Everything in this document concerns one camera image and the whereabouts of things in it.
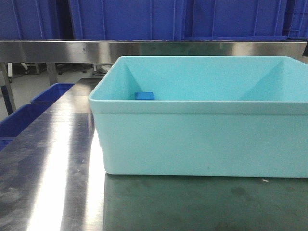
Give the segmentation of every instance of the plastic bin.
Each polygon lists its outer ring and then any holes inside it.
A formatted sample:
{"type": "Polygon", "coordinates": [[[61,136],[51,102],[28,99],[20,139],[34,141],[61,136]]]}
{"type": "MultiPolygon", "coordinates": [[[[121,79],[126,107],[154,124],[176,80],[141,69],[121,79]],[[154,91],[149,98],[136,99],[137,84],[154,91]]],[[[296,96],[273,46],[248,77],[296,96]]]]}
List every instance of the plastic bin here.
{"type": "Polygon", "coordinates": [[[89,102],[107,173],[308,177],[307,89],[288,57],[137,56],[89,102]]]}
{"type": "Polygon", "coordinates": [[[14,138],[39,117],[50,105],[26,104],[0,122],[0,139],[14,138]]]}
{"type": "Polygon", "coordinates": [[[1,0],[0,40],[72,39],[68,0],[1,0]]]}
{"type": "Polygon", "coordinates": [[[5,137],[0,137],[0,151],[5,148],[13,138],[5,138],[5,137]]]}
{"type": "Polygon", "coordinates": [[[188,0],[184,40],[284,40],[287,0],[188,0]]]}
{"type": "Polygon", "coordinates": [[[31,100],[31,103],[53,104],[73,85],[74,83],[55,83],[49,88],[47,88],[45,91],[34,97],[31,100]]]}
{"type": "Polygon", "coordinates": [[[288,0],[284,34],[291,39],[308,38],[308,1],[288,0]]]}
{"type": "Polygon", "coordinates": [[[70,0],[75,39],[181,40],[186,0],[70,0]]]}

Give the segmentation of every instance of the light blue plastic bin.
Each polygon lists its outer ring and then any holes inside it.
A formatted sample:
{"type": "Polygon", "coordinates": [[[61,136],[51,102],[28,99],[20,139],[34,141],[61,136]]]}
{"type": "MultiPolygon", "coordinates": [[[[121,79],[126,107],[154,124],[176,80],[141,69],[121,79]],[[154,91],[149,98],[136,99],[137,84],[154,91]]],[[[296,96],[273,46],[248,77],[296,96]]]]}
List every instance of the light blue plastic bin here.
{"type": "Polygon", "coordinates": [[[308,177],[308,65],[295,59],[121,57],[89,101],[110,174],[308,177]]]}

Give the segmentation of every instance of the stainless steel table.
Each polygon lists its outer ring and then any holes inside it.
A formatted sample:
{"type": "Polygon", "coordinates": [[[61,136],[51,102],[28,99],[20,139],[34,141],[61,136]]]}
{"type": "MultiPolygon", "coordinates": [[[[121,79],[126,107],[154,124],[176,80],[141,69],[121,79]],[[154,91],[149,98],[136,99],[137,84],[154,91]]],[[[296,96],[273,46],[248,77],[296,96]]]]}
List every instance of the stainless steel table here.
{"type": "Polygon", "coordinates": [[[1,231],[307,230],[308,179],[106,174],[87,99],[98,81],[0,152],[1,231]]]}
{"type": "MultiPolygon", "coordinates": [[[[49,82],[53,84],[58,82],[55,63],[109,64],[124,55],[284,55],[308,62],[303,57],[306,44],[305,41],[0,41],[0,63],[46,63],[49,82]]],[[[10,84],[5,89],[7,108],[14,111],[10,84]]]]}

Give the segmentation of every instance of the metal table leg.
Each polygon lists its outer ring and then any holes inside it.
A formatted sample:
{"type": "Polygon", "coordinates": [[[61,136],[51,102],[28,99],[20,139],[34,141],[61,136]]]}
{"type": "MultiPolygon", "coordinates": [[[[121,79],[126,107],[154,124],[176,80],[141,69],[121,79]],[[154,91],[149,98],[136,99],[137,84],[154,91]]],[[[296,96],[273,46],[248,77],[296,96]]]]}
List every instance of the metal table leg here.
{"type": "Polygon", "coordinates": [[[55,63],[46,63],[47,73],[49,77],[49,84],[58,83],[57,69],[55,63]]]}
{"type": "Polygon", "coordinates": [[[0,76],[0,85],[1,91],[3,94],[6,110],[8,114],[13,113],[16,110],[15,101],[11,89],[11,85],[9,83],[8,73],[6,71],[6,67],[4,63],[1,63],[0,69],[2,70],[3,77],[0,76]]]}

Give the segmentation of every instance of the blue sponge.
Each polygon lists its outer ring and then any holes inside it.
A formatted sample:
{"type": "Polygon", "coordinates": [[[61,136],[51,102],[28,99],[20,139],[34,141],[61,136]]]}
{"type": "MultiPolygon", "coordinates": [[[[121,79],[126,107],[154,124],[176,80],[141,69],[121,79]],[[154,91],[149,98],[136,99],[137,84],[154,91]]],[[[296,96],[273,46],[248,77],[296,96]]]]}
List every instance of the blue sponge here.
{"type": "Polygon", "coordinates": [[[153,92],[136,92],[135,100],[155,100],[153,92]]]}

